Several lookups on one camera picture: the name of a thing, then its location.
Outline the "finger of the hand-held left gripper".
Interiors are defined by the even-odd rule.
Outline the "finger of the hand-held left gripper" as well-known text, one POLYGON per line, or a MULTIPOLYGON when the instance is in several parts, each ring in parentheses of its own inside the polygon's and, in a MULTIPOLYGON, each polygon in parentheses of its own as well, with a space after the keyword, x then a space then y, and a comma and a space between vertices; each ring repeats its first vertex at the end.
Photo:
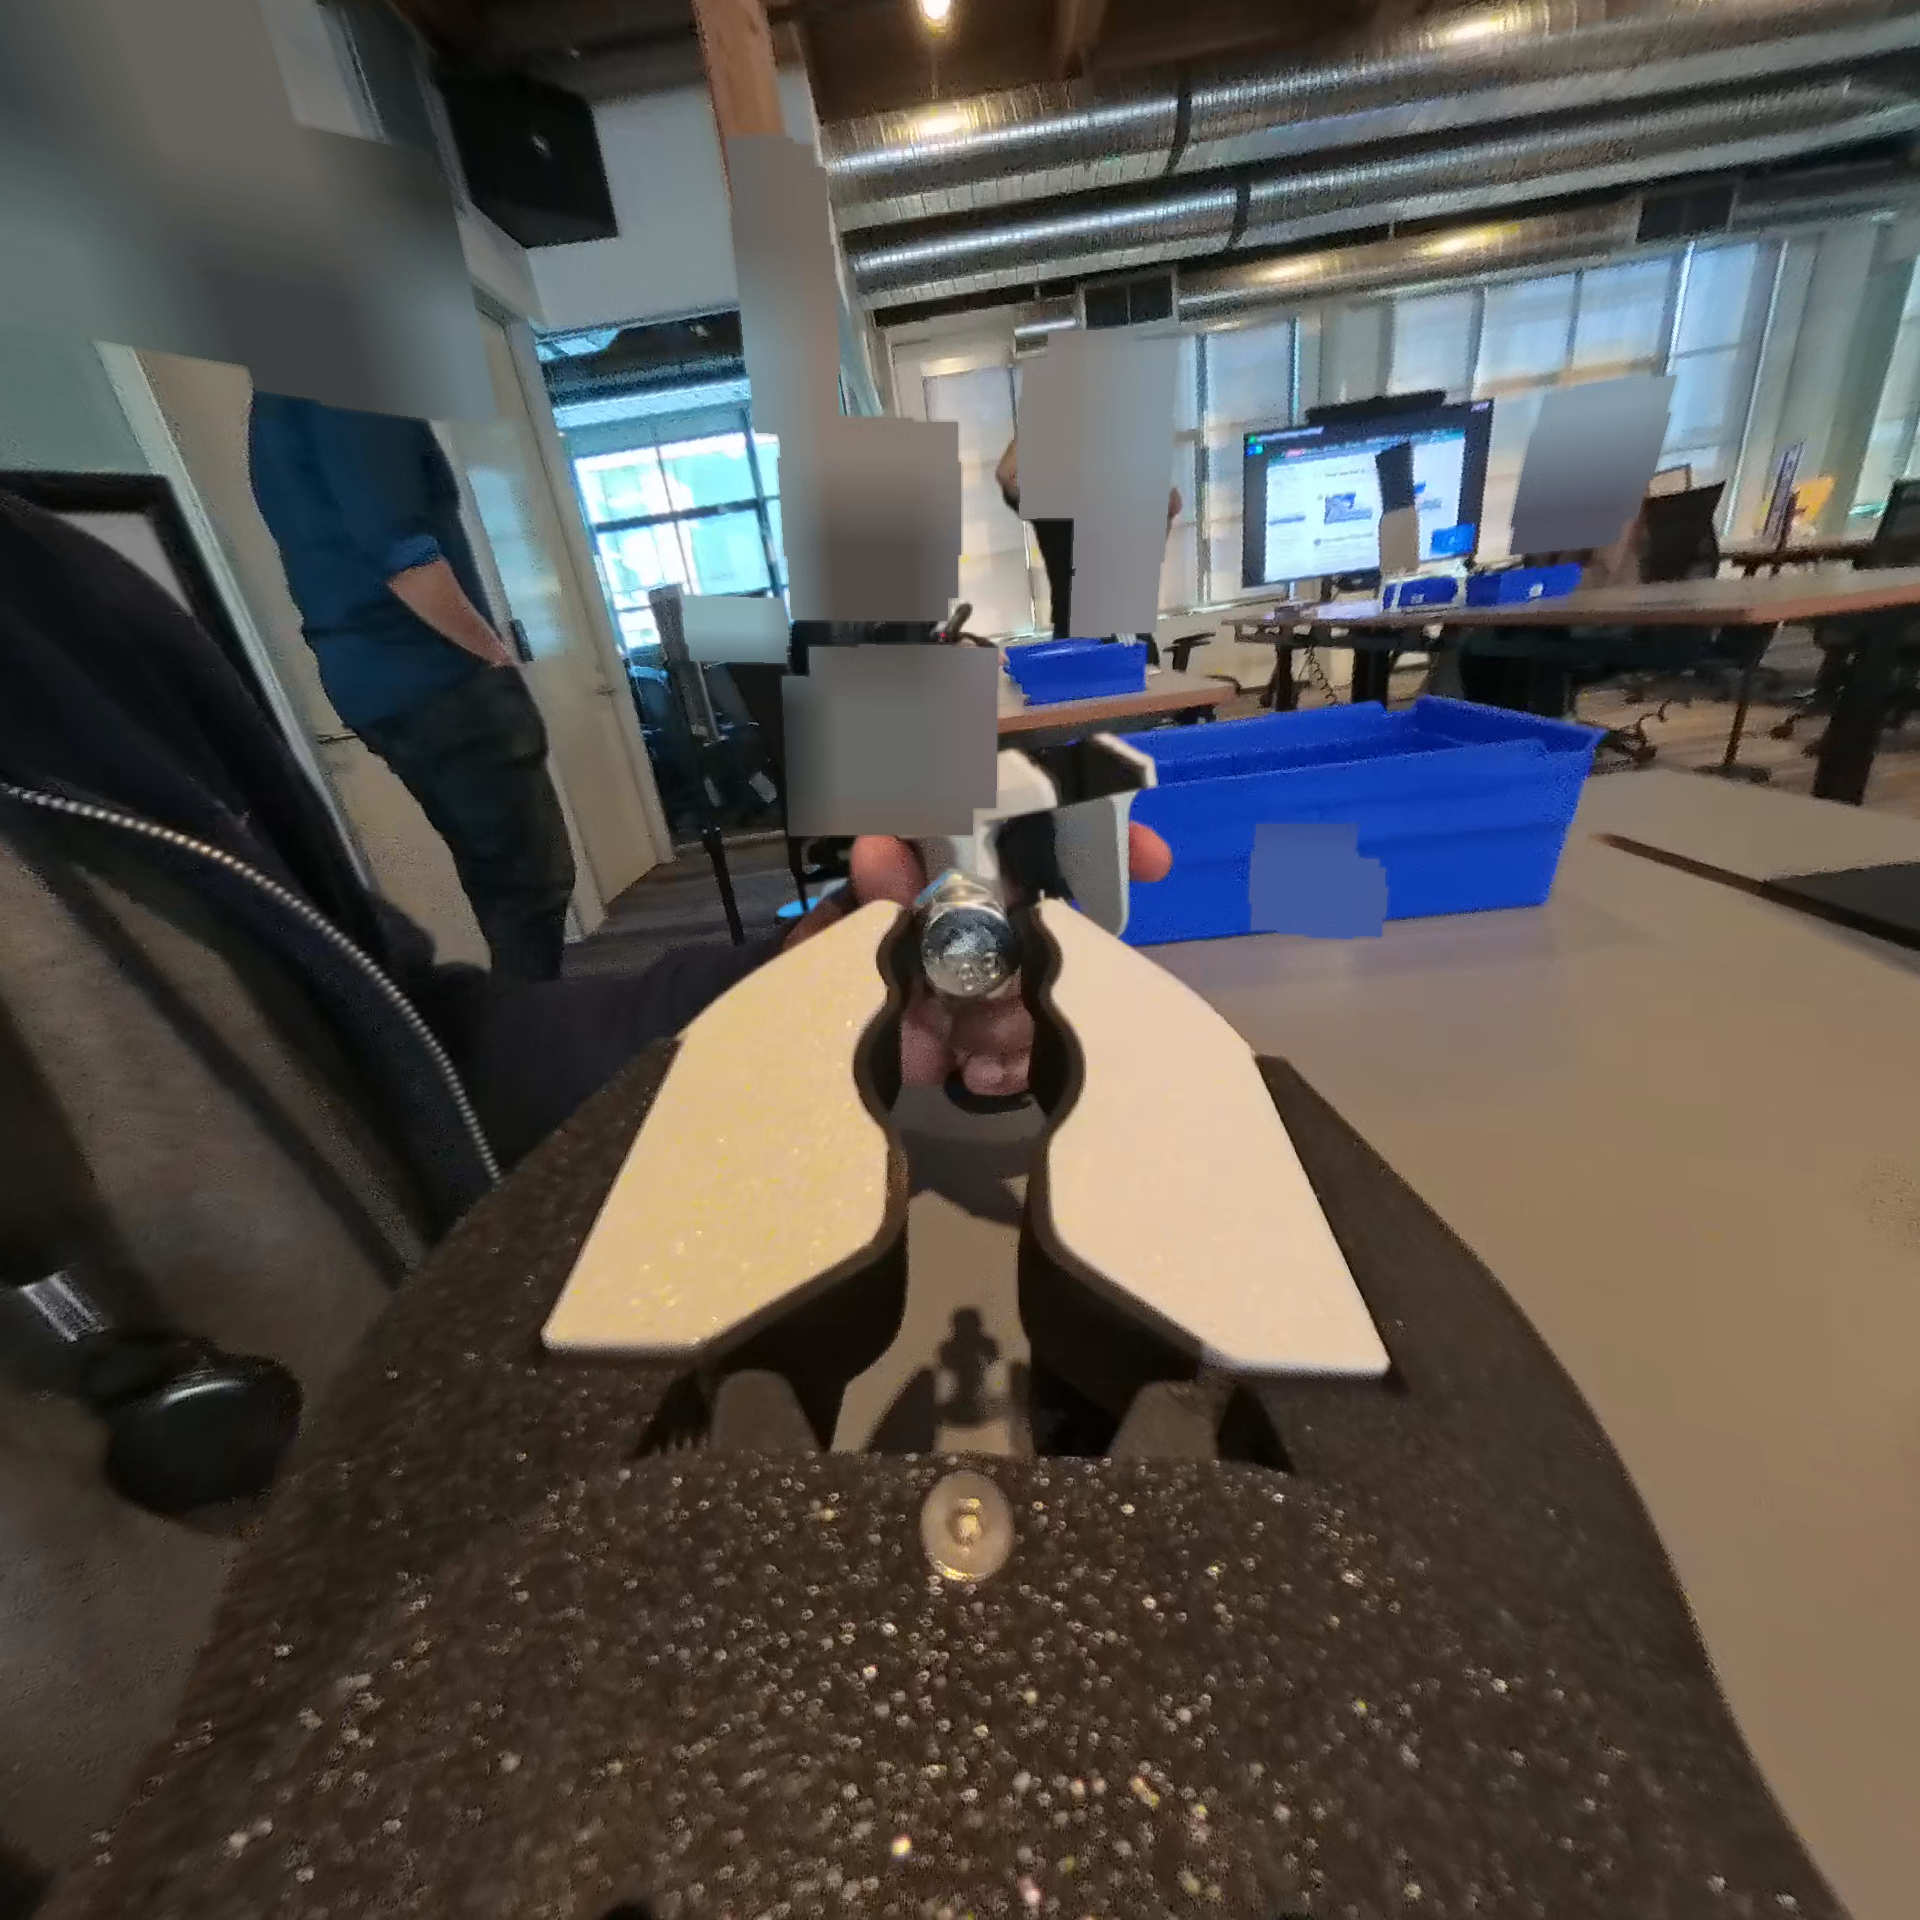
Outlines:
POLYGON ((977 814, 977 879, 997 906, 1028 906, 1066 889, 1058 789, 1024 753, 997 756, 994 802, 977 814))
POLYGON ((1124 932, 1132 910, 1132 806, 1128 791, 1052 811, 1052 844, 1066 899, 1107 932, 1124 932))

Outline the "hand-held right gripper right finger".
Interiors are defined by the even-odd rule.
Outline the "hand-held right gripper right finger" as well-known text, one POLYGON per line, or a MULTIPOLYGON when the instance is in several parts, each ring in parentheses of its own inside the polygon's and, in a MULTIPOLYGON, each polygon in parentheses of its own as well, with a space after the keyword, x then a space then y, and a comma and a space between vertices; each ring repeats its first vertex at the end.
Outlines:
POLYGON ((1047 1254, 1179 1355, 1383 1381, 1386 1342, 1244 1036, 1067 902, 1034 915, 1067 1085, 1028 1185, 1047 1254))

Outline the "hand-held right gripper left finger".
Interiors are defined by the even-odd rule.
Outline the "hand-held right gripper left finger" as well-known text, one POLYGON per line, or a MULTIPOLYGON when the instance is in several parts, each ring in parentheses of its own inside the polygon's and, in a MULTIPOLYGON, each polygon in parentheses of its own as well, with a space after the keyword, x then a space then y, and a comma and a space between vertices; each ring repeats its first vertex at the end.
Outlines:
POLYGON ((901 1174, 858 1071, 896 1010, 901 924, 864 906, 683 1029, 544 1321, 548 1354, 720 1361, 889 1241, 901 1174))

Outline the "steel bolt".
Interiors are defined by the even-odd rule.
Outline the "steel bolt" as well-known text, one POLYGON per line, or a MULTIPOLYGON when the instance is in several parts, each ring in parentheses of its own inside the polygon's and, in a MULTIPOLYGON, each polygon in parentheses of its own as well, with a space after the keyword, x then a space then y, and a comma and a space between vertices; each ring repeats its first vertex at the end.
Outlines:
POLYGON ((993 1002, 1018 986, 1023 942, 993 897, 933 897, 917 908, 920 967, 941 1002, 993 1002))

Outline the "blue plastic bin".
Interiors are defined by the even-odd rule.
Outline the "blue plastic bin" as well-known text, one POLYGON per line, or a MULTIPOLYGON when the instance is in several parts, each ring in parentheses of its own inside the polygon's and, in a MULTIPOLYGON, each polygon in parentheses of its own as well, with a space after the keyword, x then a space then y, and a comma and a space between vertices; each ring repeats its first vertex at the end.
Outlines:
POLYGON ((1156 766, 1136 819, 1170 874, 1122 934, 1162 946, 1544 906, 1600 731, 1425 695, 1128 740, 1156 766))

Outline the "person's left forearm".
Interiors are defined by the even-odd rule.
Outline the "person's left forearm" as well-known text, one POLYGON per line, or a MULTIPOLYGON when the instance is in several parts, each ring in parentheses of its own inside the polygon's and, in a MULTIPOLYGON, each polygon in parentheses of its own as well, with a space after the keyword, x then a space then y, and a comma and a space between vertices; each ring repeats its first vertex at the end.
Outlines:
POLYGON ((648 1047, 788 946, 793 929, 746 943, 683 943, 546 982, 440 967, 418 1007, 458 1070, 500 1170, 516 1169, 648 1047))

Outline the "person's left hand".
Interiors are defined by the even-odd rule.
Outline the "person's left hand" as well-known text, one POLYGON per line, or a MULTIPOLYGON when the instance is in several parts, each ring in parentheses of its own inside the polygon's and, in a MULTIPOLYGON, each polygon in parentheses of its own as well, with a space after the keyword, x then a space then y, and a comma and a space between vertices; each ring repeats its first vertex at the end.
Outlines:
MULTIPOLYGON (((921 853, 913 844, 887 834, 858 836, 849 853, 849 879, 784 934, 783 954, 866 906, 913 910, 927 886, 921 853)), ((1034 1017, 1020 990, 1000 999, 946 1004, 917 975, 901 1017, 901 1076, 914 1089, 938 1089, 959 1074, 980 1097, 1023 1094, 1034 1036, 1034 1017)))

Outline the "large display screen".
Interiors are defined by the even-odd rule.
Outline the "large display screen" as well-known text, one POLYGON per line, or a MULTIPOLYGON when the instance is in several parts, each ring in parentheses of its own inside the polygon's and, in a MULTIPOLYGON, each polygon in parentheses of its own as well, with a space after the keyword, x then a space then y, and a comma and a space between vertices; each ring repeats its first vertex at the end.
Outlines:
POLYGON ((1417 567, 1467 565, 1485 540, 1492 401, 1367 401, 1239 439, 1239 585, 1383 572, 1383 522, 1420 535, 1417 567))

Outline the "long wooden office table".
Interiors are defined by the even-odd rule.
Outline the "long wooden office table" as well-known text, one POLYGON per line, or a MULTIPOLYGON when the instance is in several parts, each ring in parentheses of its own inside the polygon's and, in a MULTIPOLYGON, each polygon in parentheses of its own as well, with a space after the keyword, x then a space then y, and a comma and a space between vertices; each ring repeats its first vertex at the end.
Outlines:
POLYGON ((1748 638, 1757 646, 1784 629, 1836 629, 1851 659, 1815 756, 1815 796, 1837 804, 1865 802, 1904 636, 1916 626, 1917 567, 1803 567, 1770 578, 1689 583, 1583 585, 1570 594, 1513 606, 1380 607, 1377 601, 1283 606, 1264 614, 1232 614, 1236 639, 1272 643, 1277 651, 1343 646, 1355 655, 1455 651, 1464 639, 1536 634, 1706 634, 1748 638))

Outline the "black badge reel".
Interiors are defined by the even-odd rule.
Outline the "black badge reel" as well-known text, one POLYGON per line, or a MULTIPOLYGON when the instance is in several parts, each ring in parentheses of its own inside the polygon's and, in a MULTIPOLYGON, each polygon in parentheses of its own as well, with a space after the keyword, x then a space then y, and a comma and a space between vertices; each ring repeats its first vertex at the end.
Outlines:
POLYGON ((81 1263, 5 1277, 5 1371, 104 1431, 114 1493, 155 1515, 264 1497, 299 1438, 304 1390, 81 1263))

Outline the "person's dark zip jacket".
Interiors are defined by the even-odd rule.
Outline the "person's dark zip jacket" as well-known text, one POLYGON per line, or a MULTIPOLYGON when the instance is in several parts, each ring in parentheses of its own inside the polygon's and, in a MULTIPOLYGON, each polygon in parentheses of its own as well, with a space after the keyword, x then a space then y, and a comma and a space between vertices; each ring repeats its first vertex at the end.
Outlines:
POLYGON ((5 491, 5 1277, 319 1388, 503 1173, 436 970, 204 626, 5 491))

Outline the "black office chair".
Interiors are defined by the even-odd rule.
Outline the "black office chair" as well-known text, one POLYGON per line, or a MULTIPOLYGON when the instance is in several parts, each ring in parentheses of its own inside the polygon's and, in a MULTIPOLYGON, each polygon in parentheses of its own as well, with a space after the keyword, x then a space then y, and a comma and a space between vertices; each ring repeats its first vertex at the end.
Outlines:
POLYGON ((1640 514, 1640 583, 1679 585, 1719 573, 1724 483, 1649 493, 1640 514))

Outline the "white door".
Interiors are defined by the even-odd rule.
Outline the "white door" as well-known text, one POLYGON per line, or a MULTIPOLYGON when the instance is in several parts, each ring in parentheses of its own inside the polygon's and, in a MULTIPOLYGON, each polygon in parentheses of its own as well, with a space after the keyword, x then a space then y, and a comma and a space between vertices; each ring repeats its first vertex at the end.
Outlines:
MULTIPOLYGON (((533 331, 487 314, 481 337, 497 410, 482 420, 440 422, 440 439, 459 481, 487 606, 525 654, 520 671, 544 713, 548 771, 576 860, 567 938, 578 942, 674 851, 533 331)), ((205 547, 248 655, 360 870, 432 934, 443 958, 484 962, 489 949, 440 834, 320 686, 252 499, 250 373, 124 346, 104 346, 101 356, 145 455, 175 484, 205 547)))

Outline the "metal air duct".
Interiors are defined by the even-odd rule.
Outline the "metal air duct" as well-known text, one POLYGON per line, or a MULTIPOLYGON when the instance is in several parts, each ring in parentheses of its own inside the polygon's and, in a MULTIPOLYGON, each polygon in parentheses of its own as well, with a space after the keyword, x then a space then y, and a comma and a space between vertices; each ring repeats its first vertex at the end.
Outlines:
POLYGON ((1354 49, 1009 87, 823 127, 834 196, 971 207, 1916 52, 1916 5, 1464 5, 1354 49))

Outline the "wooden support post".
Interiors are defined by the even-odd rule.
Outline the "wooden support post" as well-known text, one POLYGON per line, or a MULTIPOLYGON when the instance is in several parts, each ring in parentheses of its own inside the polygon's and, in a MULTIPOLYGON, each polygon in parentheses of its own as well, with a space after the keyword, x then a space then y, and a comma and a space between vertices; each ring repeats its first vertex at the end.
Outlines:
POLYGON ((723 145, 784 138, 772 23, 763 3, 691 3, 723 145))

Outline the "black wall speaker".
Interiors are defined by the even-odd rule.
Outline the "black wall speaker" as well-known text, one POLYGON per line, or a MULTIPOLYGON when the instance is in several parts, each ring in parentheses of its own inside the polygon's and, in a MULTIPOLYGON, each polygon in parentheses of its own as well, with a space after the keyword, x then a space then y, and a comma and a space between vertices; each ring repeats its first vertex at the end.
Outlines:
POLYGON ((586 99, 529 76, 443 65, 440 95, 472 204, 521 249, 617 238, 586 99))

